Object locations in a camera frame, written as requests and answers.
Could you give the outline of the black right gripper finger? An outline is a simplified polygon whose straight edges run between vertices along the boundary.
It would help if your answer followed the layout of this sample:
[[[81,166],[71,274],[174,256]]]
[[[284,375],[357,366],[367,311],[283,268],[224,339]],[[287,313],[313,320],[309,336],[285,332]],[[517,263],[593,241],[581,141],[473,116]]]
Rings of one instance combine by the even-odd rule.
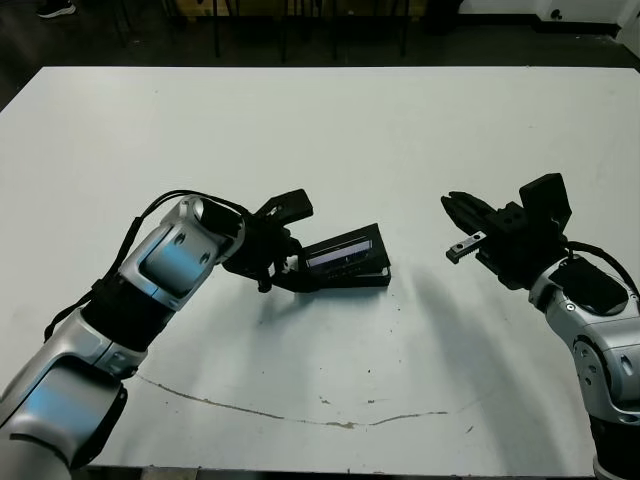
[[[497,210],[467,192],[452,191],[447,197],[447,214],[452,220],[480,221]]]
[[[466,234],[483,231],[489,205],[476,197],[442,197],[441,203],[453,223]]]

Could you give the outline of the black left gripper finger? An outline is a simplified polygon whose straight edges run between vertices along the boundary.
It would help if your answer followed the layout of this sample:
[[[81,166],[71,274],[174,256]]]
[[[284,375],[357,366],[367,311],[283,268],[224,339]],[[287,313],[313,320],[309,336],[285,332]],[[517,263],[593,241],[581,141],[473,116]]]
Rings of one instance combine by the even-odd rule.
[[[304,272],[307,270],[306,254],[300,241],[290,238],[286,253],[286,272]]]
[[[279,273],[271,278],[271,282],[294,293],[312,293],[321,289],[320,282],[308,273]]]

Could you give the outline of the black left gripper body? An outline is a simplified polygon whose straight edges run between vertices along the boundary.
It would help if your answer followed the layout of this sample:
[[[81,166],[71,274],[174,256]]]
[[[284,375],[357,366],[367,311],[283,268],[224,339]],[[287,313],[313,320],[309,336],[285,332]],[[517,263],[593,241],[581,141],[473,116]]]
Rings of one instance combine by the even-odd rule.
[[[259,292],[269,292],[274,287],[271,278],[287,273],[287,247],[293,238],[288,225],[296,221],[298,218],[283,216],[274,209],[245,217],[241,246],[222,266],[230,273],[256,281]]]

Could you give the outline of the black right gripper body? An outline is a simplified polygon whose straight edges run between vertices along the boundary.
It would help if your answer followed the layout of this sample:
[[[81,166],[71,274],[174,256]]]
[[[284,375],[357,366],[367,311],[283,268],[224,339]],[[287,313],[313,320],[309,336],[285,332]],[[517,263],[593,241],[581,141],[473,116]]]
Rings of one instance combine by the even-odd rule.
[[[538,277],[566,255],[563,227],[552,219],[538,221],[524,207],[509,202],[485,217],[483,231],[466,234],[446,257],[454,264],[470,254],[510,290],[532,288]]]

